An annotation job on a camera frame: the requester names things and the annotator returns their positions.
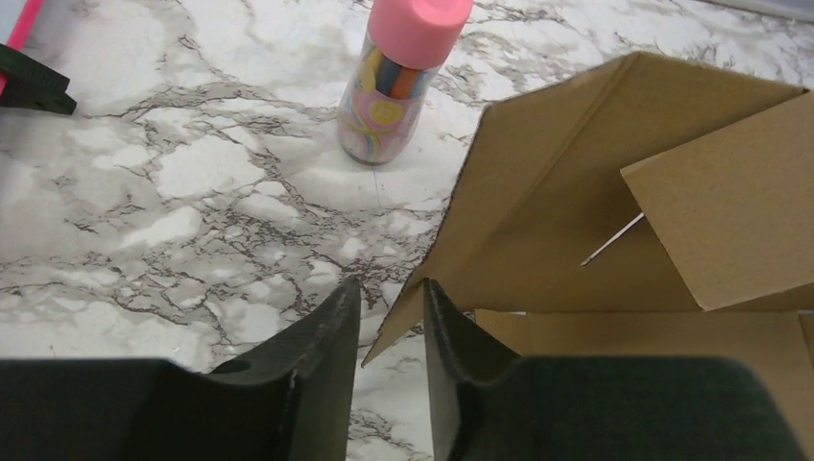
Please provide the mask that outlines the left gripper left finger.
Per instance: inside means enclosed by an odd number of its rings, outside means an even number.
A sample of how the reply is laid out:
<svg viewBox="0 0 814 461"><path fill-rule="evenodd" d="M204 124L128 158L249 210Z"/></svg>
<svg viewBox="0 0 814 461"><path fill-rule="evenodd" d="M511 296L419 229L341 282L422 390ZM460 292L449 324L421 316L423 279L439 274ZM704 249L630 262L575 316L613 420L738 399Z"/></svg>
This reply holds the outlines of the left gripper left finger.
<svg viewBox="0 0 814 461"><path fill-rule="evenodd" d="M208 373L159 358L5 359L5 460L342 460L357 279Z"/></svg>

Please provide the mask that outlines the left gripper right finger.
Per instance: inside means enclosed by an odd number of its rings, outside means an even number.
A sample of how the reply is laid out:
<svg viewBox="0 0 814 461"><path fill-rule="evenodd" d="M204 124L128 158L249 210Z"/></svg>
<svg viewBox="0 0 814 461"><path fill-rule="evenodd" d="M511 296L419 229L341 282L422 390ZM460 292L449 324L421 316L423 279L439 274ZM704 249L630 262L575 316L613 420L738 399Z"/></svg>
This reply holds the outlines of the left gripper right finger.
<svg viewBox="0 0 814 461"><path fill-rule="evenodd" d="M765 386L720 356L526 355L423 283L439 460L802 460Z"/></svg>

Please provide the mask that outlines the brown cardboard box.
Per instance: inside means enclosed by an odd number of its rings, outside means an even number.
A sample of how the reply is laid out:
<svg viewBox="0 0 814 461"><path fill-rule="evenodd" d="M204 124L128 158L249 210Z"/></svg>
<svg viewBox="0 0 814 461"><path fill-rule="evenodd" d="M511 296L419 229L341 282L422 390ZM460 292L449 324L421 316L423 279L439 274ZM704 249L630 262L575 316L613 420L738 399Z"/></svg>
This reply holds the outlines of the brown cardboard box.
<svg viewBox="0 0 814 461"><path fill-rule="evenodd" d="M636 52L484 111L425 260L519 355L720 356L813 456L813 93Z"/></svg>

